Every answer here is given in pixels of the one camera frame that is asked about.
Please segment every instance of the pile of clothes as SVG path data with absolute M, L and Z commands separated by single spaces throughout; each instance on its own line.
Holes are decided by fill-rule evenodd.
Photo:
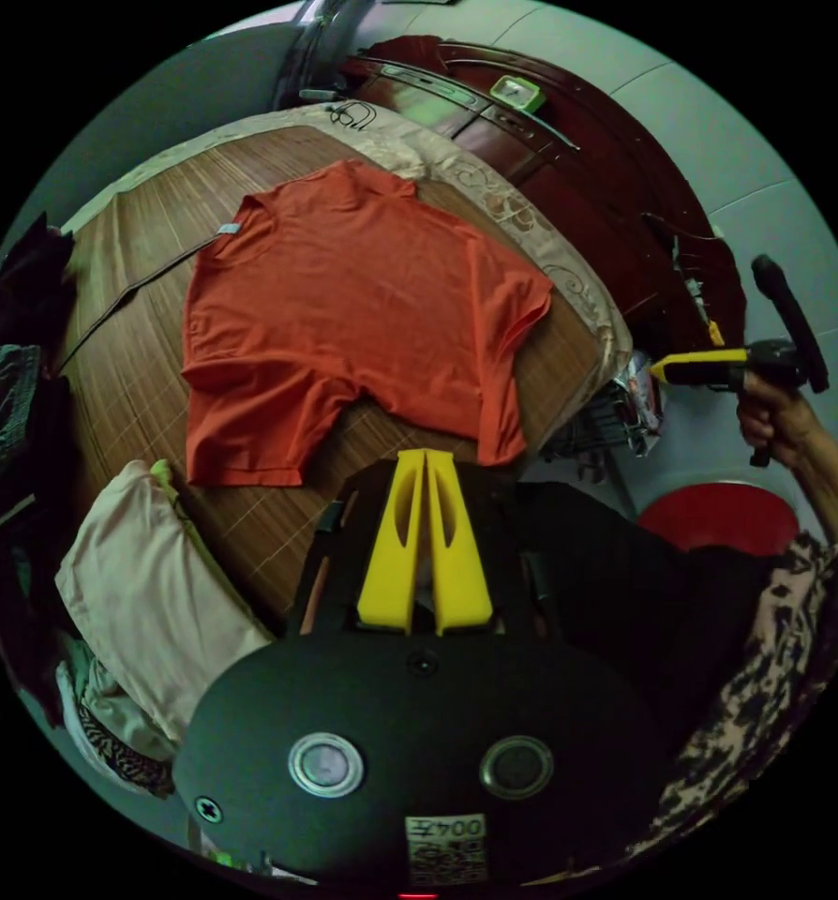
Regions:
M 192 558 L 199 536 L 181 511 L 165 460 L 152 472 L 142 463 L 127 467 L 76 531 L 70 498 L 80 453 L 68 380 L 55 375 L 76 298 L 67 273 L 73 247 L 71 234 L 41 216 L 0 266 L 0 657 L 13 687 L 37 701 L 52 728 L 66 729 L 93 769 L 129 791 L 165 798 L 174 790 L 172 760 L 202 682 L 230 665 L 236 652 L 263 646 L 271 636 L 246 614 L 233 613 L 223 628 L 216 596 L 231 587 Z M 118 526 L 104 523 L 101 514 L 115 513 L 116 503 L 127 516 Z M 142 562 L 144 582 L 118 572 L 104 577 L 104 565 L 126 568 L 128 554 L 138 558 L 155 539 L 161 553 L 151 555 L 153 565 Z M 178 580 L 190 573 L 196 586 Z M 117 581 L 125 592 L 114 588 Z M 178 595 L 185 602 L 172 614 L 191 625 L 161 635 L 162 643 L 153 634 L 142 641 L 122 630 L 151 623 L 167 611 L 158 598 Z M 218 612 L 208 615 L 198 603 Z M 215 633 L 192 636 L 198 622 Z M 226 643 L 216 644 L 216 637 Z M 143 668 L 136 668 L 139 662 Z M 177 693 L 154 675 L 161 666 L 178 680 Z
M 66 522 L 79 458 L 68 382 L 52 377 L 52 360 L 75 302 L 73 246 L 42 215 L 0 266 L 0 655 L 52 726 L 61 719 L 53 626 L 67 616 L 49 542 Z
M 206 689 L 273 635 L 210 554 L 166 459 L 132 460 L 100 492 L 55 583 L 82 635 L 64 636 L 56 670 L 69 737 L 114 784 L 169 796 Z

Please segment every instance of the red stool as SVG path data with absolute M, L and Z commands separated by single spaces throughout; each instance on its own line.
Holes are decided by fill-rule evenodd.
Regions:
M 781 553 L 800 531 L 794 510 L 771 491 L 725 482 L 673 490 L 637 524 L 681 550 L 719 544 L 755 556 Z

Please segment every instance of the black fabric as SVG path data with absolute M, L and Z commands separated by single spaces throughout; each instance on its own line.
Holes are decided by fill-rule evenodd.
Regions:
M 0 267 L 0 346 L 59 347 L 75 305 L 75 281 L 66 267 L 75 240 L 41 214 Z
M 42 215 L 0 267 L 0 347 L 42 350 L 23 440 L 11 457 L 0 458 L 0 655 L 13 684 L 41 704 L 52 725 L 61 721 L 54 629 L 77 633 L 53 577 L 67 536 L 80 454 L 68 380 L 52 379 L 47 370 L 75 302 L 75 284 L 66 274 L 73 247 L 72 235 L 49 228 Z M 30 495 L 34 501 L 11 515 Z M 16 548 L 30 562 L 28 594 L 19 579 Z
M 609 663 L 681 748 L 734 674 L 774 558 L 685 553 L 566 484 L 520 484 L 520 546 L 540 553 L 564 638 Z
M 0 463 L 0 518 L 30 494 L 35 501 L 0 527 L 0 543 L 24 540 L 48 510 L 67 505 L 80 458 L 71 426 L 68 380 L 39 378 L 23 452 Z

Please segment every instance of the bed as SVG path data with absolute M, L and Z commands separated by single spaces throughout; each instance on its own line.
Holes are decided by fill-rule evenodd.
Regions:
M 254 116 L 160 153 L 98 194 L 64 226 L 77 238 L 70 268 L 79 287 L 64 351 L 128 284 L 230 221 L 242 196 L 342 158 L 415 180 L 424 202 L 516 249 L 554 281 L 551 314 L 516 359 L 529 444 L 520 471 L 625 365 L 628 330 L 600 279 L 515 188 L 447 138 L 382 108 L 362 130 L 333 122 L 321 106 Z M 82 450 L 73 498 L 79 521 L 131 459 L 166 458 L 184 481 L 181 312 L 193 265 L 193 258 L 182 262 L 141 288 L 65 368 Z M 343 481 L 377 458 L 419 446 L 474 459 L 470 442 L 413 428 L 359 401 L 323 443 L 304 487 L 186 487 L 183 502 L 234 585 L 275 622 L 291 604 L 312 526 Z

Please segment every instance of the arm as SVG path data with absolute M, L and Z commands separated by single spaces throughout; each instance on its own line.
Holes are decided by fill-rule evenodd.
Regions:
M 770 448 L 801 486 L 829 539 L 838 544 L 838 442 L 799 391 L 785 391 L 748 372 L 738 406 L 741 433 Z
M 792 472 L 826 535 L 838 544 L 838 442 L 827 431 L 817 434 Z

